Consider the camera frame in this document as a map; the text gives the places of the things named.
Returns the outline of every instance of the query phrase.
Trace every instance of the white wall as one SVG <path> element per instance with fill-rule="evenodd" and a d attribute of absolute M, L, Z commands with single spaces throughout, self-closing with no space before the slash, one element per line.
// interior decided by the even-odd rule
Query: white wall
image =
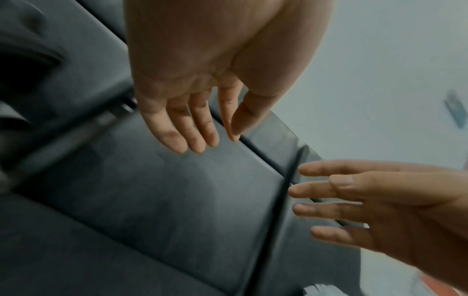
<path fill-rule="evenodd" d="M 462 168 L 468 0 L 341 0 L 312 64 L 274 112 L 321 157 Z"/>

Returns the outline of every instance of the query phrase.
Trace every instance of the skin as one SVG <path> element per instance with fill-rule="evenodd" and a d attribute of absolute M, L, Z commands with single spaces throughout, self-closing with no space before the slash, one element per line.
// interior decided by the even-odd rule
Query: skin
<path fill-rule="evenodd" d="M 312 59 L 334 0 L 126 0 L 127 43 L 141 114 L 177 153 L 219 135 L 207 105 L 218 87 L 229 138 L 260 123 Z M 243 86 L 249 89 L 238 106 Z"/>
<path fill-rule="evenodd" d="M 467 172 L 397 162 L 334 160 L 301 165 L 299 173 L 330 178 L 292 186 L 292 197 L 341 198 L 362 204 L 296 204 L 296 215 L 369 225 L 368 229 L 312 227 L 313 237 L 387 254 L 468 291 Z"/>

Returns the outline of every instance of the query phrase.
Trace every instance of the hand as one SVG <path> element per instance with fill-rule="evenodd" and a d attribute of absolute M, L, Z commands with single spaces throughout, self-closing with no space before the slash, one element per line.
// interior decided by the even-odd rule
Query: hand
<path fill-rule="evenodd" d="M 139 109 L 164 145 L 203 152 L 219 135 L 207 99 L 218 87 L 231 140 L 258 124 L 309 64 L 334 0 L 126 0 Z M 237 103 L 245 85 L 249 92 Z"/>
<path fill-rule="evenodd" d="M 315 238 L 385 253 L 468 291 L 467 172 L 396 162 L 337 160 L 301 165 L 299 173 L 330 179 L 292 186 L 292 197 L 337 197 L 362 204 L 296 204 L 296 215 L 369 225 L 312 227 Z"/>

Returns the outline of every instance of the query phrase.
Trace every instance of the seat cushion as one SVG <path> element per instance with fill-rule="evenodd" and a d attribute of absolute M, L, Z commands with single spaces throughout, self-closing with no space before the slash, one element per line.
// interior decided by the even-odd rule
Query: seat cushion
<path fill-rule="evenodd" d="M 127 47 L 75 0 L 30 0 L 47 19 L 44 38 L 63 47 L 66 62 L 30 94 L 8 100 L 40 126 L 112 99 L 109 89 L 132 87 Z"/>
<path fill-rule="evenodd" d="M 105 24 L 114 34 L 125 40 L 123 0 L 77 0 Z"/>
<path fill-rule="evenodd" d="M 247 89 L 243 89 L 239 102 L 243 101 L 246 93 Z M 210 109 L 213 117 L 222 122 L 217 100 L 217 89 L 214 88 Z M 243 134 L 241 141 L 283 176 L 301 146 L 297 136 L 273 112 L 257 127 Z"/>
<path fill-rule="evenodd" d="M 172 296 L 221 292 L 63 214 L 0 197 L 0 295 Z"/>
<path fill-rule="evenodd" d="M 215 125 L 219 147 L 179 156 L 132 114 L 17 191 L 234 294 L 283 177 Z"/>
<path fill-rule="evenodd" d="M 361 251 L 312 239 L 312 226 L 340 225 L 335 221 L 296 217 L 291 210 L 296 202 L 288 199 L 281 228 L 255 294 L 301 295 L 304 287 L 327 284 L 338 287 L 349 296 L 362 296 Z"/>

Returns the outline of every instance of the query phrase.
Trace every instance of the black cushion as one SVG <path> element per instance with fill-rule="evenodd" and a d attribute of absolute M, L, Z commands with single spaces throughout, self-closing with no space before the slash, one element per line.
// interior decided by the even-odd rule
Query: black cushion
<path fill-rule="evenodd" d="M 123 0 L 77 0 L 114 34 L 125 40 Z"/>
<path fill-rule="evenodd" d="M 0 295 L 223 294 L 55 210 L 2 196 Z"/>
<path fill-rule="evenodd" d="M 271 257 L 255 294 L 302 295 L 304 287 L 327 284 L 338 287 L 349 296 L 362 296 L 361 251 L 313 240 L 310 235 L 312 226 L 339 224 L 296 217 L 291 210 L 296 202 L 288 199 Z"/>
<path fill-rule="evenodd" d="M 131 88 L 127 47 L 75 0 L 30 0 L 47 19 L 44 38 L 66 62 L 29 95 L 7 102 L 34 126 L 105 104 L 117 86 Z"/>
<path fill-rule="evenodd" d="M 239 103 L 246 93 L 247 89 L 243 89 Z M 214 88 L 209 102 L 210 109 L 213 117 L 222 122 L 217 100 L 217 89 Z M 300 148 L 297 136 L 273 112 L 257 127 L 242 135 L 241 141 L 283 176 Z"/>
<path fill-rule="evenodd" d="M 232 295 L 283 177 L 216 127 L 219 147 L 178 156 L 132 114 L 18 192 Z"/>

